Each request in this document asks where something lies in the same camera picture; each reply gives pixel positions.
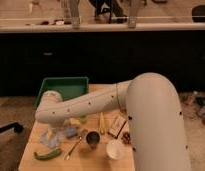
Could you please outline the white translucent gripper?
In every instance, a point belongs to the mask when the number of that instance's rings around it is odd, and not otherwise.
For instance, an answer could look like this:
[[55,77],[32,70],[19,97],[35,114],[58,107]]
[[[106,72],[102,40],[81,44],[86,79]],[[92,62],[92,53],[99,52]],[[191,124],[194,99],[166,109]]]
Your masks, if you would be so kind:
[[64,141],[66,138],[65,128],[49,126],[47,129],[46,138],[50,143],[52,142],[59,143]]

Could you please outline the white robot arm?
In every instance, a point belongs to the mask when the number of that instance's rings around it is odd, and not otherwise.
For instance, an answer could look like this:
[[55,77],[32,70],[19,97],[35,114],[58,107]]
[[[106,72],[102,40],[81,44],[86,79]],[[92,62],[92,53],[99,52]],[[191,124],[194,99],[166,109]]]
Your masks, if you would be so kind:
[[135,171],[191,171],[180,99],[161,74],[143,73],[67,101],[55,90],[46,91],[35,119],[58,125],[71,117],[116,109],[127,113]]

